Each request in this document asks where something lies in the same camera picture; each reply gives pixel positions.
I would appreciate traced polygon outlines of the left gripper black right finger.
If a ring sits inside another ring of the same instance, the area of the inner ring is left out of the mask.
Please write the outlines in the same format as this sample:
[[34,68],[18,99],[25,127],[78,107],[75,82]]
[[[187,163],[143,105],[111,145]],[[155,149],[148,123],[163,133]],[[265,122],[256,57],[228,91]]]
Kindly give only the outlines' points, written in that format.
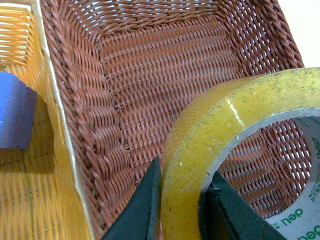
[[284,240],[285,237],[216,171],[200,194],[198,226],[203,240]]

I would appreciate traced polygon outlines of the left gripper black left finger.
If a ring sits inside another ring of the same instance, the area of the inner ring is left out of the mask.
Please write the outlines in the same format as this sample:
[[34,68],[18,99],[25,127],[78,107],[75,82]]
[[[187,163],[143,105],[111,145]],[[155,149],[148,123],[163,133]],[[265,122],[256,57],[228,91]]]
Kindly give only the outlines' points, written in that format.
[[158,240],[160,238],[161,163],[154,158],[123,212],[103,240]]

